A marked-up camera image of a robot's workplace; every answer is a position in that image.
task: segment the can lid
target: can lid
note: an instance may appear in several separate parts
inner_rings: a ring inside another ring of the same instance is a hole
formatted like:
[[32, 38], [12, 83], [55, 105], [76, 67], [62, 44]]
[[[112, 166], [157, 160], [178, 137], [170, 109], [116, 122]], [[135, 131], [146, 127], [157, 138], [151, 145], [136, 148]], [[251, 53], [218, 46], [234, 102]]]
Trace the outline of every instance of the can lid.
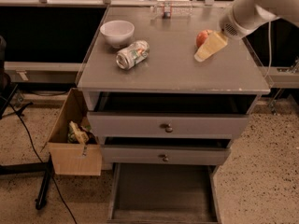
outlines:
[[121, 68], [121, 69], [129, 69], [129, 61], [127, 60], [127, 58], [122, 55], [121, 53], [118, 53], [116, 55], [116, 63], [118, 64], [118, 66]]

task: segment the silver can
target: silver can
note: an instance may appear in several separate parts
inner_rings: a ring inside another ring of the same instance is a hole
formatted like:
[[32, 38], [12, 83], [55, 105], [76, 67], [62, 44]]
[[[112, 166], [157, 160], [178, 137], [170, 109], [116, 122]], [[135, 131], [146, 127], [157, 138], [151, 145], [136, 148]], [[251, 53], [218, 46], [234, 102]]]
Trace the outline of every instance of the silver can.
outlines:
[[148, 42], [138, 40], [125, 49], [118, 51], [116, 63], [121, 69], [129, 70], [149, 56], [150, 45]]

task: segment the cabinet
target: cabinet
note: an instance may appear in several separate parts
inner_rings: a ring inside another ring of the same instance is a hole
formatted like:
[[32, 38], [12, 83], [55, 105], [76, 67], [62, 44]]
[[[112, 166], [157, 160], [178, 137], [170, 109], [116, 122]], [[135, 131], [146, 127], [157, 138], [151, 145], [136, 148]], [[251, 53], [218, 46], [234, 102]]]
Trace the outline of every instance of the cabinet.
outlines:
[[[221, 222], [212, 174], [229, 156], [259, 97], [269, 92], [242, 41], [230, 41], [204, 63], [193, 58], [196, 35], [207, 27], [217, 30], [222, 12], [195, 7], [188, 18], [153, 20], [149, 7], [110, 7], [103, 18], [130, 21], [135, 40], [150, 46], [147, 60], [124, 71], [116, 65], [116, 50], [99, 35], [78, 84], [104, 160], [116, 163], [110, 222], [178, 223], [190, 210], [194, 223]], [[179, 180], [184, 191], [170, 188]], [[177, 198], [165, 202], [169, 190]], [[194, 199], [203, 199], [176, 205], [190, 190]], [[199, 215], [199, 209], [209, 215]], [[175, 210], [181, 217], [170, 219]]]

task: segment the open drawer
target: open drawer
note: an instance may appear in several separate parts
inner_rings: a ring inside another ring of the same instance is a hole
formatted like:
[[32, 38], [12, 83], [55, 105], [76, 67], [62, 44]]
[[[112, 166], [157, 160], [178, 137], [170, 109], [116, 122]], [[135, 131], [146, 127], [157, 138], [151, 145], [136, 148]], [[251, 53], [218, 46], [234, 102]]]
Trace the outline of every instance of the open drawer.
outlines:
[[107, 162], [221, 165], [230, 140], [108, 138], [101, 151]]
[[207, 166], [116, 164], [109, 223], [221, 223]]
[[98, 137], [235, 139], [254, 96], [101, 93], [88, 119]]

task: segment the gray tabletop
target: gray tabletop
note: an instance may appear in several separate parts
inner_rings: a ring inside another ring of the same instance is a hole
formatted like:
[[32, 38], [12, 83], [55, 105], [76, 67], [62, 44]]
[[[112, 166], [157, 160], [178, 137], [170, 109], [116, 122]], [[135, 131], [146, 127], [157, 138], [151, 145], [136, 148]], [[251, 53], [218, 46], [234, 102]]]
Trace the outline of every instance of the gray tabletop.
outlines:
[[78, 87], [85, 91], [266, 94], [269, 86], [243, 41], [197, 62], [195, 38], [204, 29], [219, 30], [223, 8], [195, 7], [189, 18], [153, 19], [149, 7], [110, 7], [104, 22], [135, 25], [135, 40], [149, 42], [149, 57], [132, 69], [120, 69], [116, 49], [99, 34]]

